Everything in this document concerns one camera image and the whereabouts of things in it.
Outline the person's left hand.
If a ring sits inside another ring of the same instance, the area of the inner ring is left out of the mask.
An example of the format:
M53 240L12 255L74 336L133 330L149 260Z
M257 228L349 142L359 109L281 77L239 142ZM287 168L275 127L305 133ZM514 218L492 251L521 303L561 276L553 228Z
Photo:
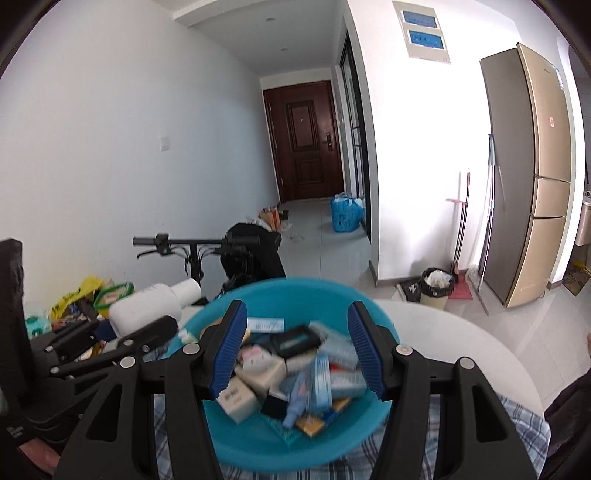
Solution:
M60 455L40 439L34 438L19 446L19 450L42 471L53 475Z

